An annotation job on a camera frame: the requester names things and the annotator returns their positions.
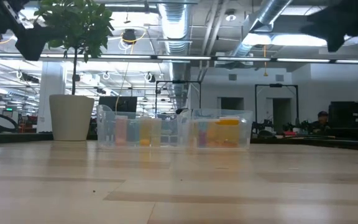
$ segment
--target potted plant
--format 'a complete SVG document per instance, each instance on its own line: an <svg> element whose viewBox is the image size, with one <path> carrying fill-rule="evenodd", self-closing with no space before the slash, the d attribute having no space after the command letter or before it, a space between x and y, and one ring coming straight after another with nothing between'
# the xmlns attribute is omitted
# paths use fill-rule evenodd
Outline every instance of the potted plant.
<svg viewBox="0 0 358 224"><path fill-rule="evenodd" d="M78 55L97 58L101 47L108 47L108 36L112 36L112 12L104 4L93 0L41 0L40 8L34 13L42 17L46 26L62 34L61 39L51 40L49 48L62 47L67 58L73 50L73 78L71 95L51 95L49 98L54 140L84 141L88 133L94 99L75 96L75 82L78 80L76 66Z"/></svg>

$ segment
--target wooden table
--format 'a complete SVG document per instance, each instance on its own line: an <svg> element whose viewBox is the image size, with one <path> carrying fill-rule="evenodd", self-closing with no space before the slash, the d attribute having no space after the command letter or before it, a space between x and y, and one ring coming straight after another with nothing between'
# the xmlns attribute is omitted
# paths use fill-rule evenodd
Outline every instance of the wooden table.
<svg viewBox="0 0 358 224"><path fill-rule="evenodd" d="M358 224L358 151L0 144L0 224Z"/></svg>

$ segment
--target computer monitor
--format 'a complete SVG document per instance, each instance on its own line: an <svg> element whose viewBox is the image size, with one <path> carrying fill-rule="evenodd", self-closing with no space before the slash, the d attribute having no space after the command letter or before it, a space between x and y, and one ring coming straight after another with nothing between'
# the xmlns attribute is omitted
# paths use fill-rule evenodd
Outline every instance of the computer monitor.
<svg viewBox="0 0 358 224"><path fill-rule="evenodd" d="M116 96L100 96L99 105L106 105L111 110L116 110ZM135 96L120 96L117 104L117 112L131 112L136 113L137 97Z"/></svg>

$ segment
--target tree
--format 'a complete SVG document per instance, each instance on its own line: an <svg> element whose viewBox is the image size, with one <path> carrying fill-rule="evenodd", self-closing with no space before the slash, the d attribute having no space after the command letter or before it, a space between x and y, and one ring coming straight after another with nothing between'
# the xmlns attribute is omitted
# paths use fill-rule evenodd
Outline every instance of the tree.
<svg viewBox="0 0 358 224"><path fill-rule="evenodd" d="M101 47L107 49L108 36L112 37L114 28L110 21L112 12L104 4L97 4L93 0L41 0L40 8L34 13L42 17L45 25L53 27L62 34L61 39L51 40L49 48L63 47L67 58L69 49L74 50L73 88L75 95L75 78L78 55L84 55L88 62L89 55L98 58Z"/></svg>

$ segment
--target tree trunk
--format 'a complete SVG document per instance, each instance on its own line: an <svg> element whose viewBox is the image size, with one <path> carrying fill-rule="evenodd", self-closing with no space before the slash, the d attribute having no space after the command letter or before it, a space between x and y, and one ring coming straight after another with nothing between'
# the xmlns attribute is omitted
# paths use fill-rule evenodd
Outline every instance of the tree trunk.
<svg viewBox="0 0 358 224"><path fill-rule="evenodd" d="M71 94L75 95L75 77L77 74L77 54L78 54L78 49L75 48L74 49L74 69L73 69L73 78L71 79L71 81L73 82L73 88L71 89Z"/></svg>

